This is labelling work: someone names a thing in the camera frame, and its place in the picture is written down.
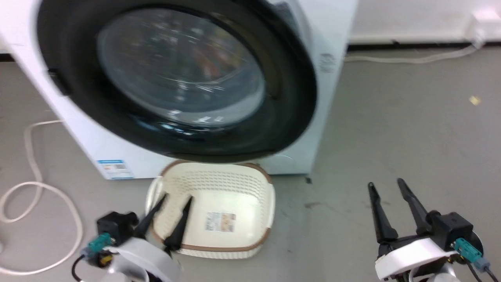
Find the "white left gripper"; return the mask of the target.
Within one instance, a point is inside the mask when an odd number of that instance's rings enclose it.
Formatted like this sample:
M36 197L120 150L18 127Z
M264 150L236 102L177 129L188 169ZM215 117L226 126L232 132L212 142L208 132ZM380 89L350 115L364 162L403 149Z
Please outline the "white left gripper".
M164 251L146 241L146 234L168 193L148 211L133 232L133 238L119 247L106 247L114 255L104 282L179 282L181 266L166 252L175 252L182 247L184 232L189 218L193 196L182 210L181 218L170 236L164 240Z

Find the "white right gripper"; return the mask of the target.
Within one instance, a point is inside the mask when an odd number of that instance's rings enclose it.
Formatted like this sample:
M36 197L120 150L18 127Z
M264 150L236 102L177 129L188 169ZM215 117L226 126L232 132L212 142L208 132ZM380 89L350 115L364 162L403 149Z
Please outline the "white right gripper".
M397 179L403 199L408 203L416 223L416 234L426 235L431 231L427 211L407 183ZM449 259L458 252L455 243L445 248L426 237L398 237L381 205L381 197L373 182L368 183L368 192L379 244L375 271L381 281L458 281Z

